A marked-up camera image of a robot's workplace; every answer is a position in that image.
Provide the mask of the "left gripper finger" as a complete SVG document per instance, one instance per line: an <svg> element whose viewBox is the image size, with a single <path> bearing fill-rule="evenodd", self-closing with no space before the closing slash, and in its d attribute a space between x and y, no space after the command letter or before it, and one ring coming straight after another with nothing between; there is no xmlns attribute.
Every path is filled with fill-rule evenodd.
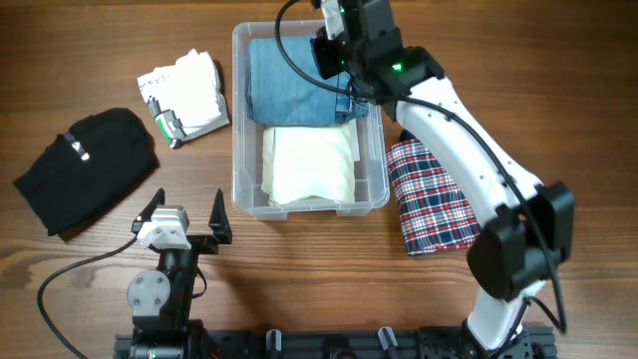
<svg viewBox="0 0 638 359"><path fill-rule="evenodd" d="M208 227L214 235L231 235L231 227L225 210L223 191L220 188L215 194L208 220Z"/></svg>
<svg viewBox="0 0 638 359"><path fill-rule="evenodd" d="M136 217L136 222L149 221L155 209L165 202L165 191L160 187L147 206Z"/></svg>

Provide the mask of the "blue jeans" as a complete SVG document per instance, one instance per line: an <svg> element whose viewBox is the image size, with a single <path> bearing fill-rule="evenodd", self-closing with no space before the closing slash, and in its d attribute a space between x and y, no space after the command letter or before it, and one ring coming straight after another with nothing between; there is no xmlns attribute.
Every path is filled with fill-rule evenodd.
<svg viewBox="0 0 638 359"><path fill-rule="evenodd" d="M247 112L257 124L332 127L369 114L366 100L326 91L296 74L273 38L252 40L247 61Z"/></svg>

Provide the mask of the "beige cloth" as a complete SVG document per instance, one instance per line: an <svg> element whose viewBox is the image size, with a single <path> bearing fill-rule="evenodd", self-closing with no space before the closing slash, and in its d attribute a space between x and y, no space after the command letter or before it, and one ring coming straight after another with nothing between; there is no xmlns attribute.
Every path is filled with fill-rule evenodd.
<svg viewBox="0 0 638 359"><path fill-rule="evenodd" d="M269 127L263 133L261 189L272 206L315 197L351 203L354 164L349 125Z"/></svg>

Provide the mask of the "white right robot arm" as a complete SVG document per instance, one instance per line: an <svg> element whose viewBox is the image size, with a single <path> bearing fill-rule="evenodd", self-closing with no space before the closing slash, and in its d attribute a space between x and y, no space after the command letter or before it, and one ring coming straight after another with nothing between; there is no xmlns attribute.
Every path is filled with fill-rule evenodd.
<svg viewBox="0 0 638 359"><path fill-rule="evenodd" d="M496 358L522 340L522 320L571 254L574 197L510 157L463 105L443 67L406 46L386 1L318 1L311 46L323 78L347 73L353 96L379 105L436 157L468 200L480 232L468 253L478 282L464 323L467 356Z"/></svg>

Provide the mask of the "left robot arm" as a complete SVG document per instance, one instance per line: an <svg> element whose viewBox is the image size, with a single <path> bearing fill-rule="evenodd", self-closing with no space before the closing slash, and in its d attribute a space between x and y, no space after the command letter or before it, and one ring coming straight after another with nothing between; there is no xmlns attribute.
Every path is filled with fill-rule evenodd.
<svg viewBox="0 0 638 359"><path fill-rule="evenodd" d="M158 266L131 281L127 300L133 310L134 332L119 337L116 358L220 358L221 349L200 320L189 317L191 302L200 297L195 280L203 277L201 255L214 255L222 244L232 243L223 192L215 194L208 220L210 234L189 234L189 219L181 205L166 205L158 189L134 219L132 233L141 246L159 255Z"/></svg>

